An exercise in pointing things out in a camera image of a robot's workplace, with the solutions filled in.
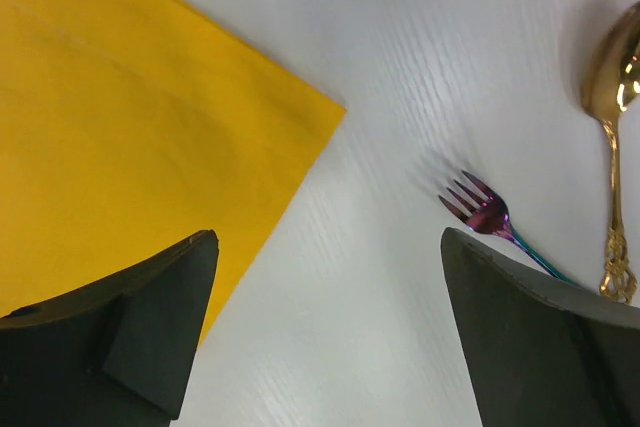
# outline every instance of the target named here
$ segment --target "yellow cloth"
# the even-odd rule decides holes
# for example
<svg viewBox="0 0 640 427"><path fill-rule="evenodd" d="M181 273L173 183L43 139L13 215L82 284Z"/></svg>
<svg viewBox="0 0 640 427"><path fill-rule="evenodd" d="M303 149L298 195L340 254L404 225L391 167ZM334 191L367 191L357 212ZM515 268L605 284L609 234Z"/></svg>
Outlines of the yellow cloth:
<svg viewBox="0 0 640 427"><path fill-rule="evenodd" d="M204 335L343 109L180 0L0 19L0 315L211 228Z"/></svg>

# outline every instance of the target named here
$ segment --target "gold spoon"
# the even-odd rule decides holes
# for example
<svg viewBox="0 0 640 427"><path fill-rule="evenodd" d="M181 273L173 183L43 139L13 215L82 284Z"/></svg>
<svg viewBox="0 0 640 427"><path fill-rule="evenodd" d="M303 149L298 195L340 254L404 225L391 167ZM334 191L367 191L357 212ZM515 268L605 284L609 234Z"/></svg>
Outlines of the gold spoon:
<svg viewBox="0 0 640 427"><path fill-rule="evenodd" d="M611 223L600 295L627 304L638 282L629 268L622 225L618 120L639 93L640 2L631 6L602 39L581 89L583 109L602 124L611 146Z"/></svg>

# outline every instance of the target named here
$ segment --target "cutlery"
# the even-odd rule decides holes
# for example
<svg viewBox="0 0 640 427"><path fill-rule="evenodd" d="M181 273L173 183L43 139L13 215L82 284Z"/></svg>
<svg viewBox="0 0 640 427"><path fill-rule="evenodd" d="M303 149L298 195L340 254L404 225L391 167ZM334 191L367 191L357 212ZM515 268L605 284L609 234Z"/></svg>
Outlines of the cutlery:
<svg viewBox="0 0 640 427"><path fill-rule="evenodd" d="M629 268L622 224L618 122L640 93L640 2L618 19L596 48L581 87L582 108L598 120L611 147L611 219L600 295L627 304L638 282Z"/></svg>
<svg viewBox="0 0 640 427"><path fill-rule="evenodd" d="M573 285L577 285L562 272L558 271L551 263L536 252L513 228L509 209L502 198L490 189L484 182L469 172L462 171L462 174L484 194L480 196L469 187L455 180L455 184L468 196L463 197L455 190L447 187L449 193L458 201L460 206L468 212L465 213L459 206L454 205L447 199L438 196L440 202L444 204L449 212L461 220L467 227L479 234L497 235L515 244L525 254L531 257L545 271L556 279L564 280Z"/></svg>

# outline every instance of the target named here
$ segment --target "fork handle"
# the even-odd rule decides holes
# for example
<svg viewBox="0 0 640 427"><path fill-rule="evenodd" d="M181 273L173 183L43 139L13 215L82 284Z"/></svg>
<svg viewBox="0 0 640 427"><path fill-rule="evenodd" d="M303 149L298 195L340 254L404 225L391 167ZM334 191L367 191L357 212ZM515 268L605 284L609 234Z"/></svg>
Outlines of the fork handle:
<svg viewBox="0 0 640 427"><path fill-rule="evenodd" d="M525 254L527 254L529 257L535 260L540 267L542 267L545 271L547 271L547 273L549 273L549 275L551 275L552 277L555 277L556 279L564 280L565 282L571 285L576 285L576 286L578 285L569 277L567 277L558 269L556 269L551 264L551 262L545 259L538 252L536 252L536 250L533 247L531 247L527 243L527 241L524 240L524 238L522 238L522 236L516 231L516 229L512 227L510 233L511 233L510 238L508 238L507 240L510 240L513 244L517 245L520 248L520 250L522 250Z"/></svg>

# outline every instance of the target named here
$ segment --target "table surface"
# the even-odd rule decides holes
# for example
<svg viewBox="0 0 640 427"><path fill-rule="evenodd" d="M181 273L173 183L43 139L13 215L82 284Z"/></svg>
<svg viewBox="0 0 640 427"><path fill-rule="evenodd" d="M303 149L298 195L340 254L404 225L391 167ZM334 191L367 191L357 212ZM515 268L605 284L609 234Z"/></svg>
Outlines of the table surface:
<svg viewBox="0 0 640 427"><path fill-rule="evenodd" d="M457 168L477 173L532 245L595 290L608 150L577 88L635 0L189 1L348 115L199 351L177 425L480 425L439 253L458 224L436 195ZM639 130L631 108L638 273Z"/></svg>

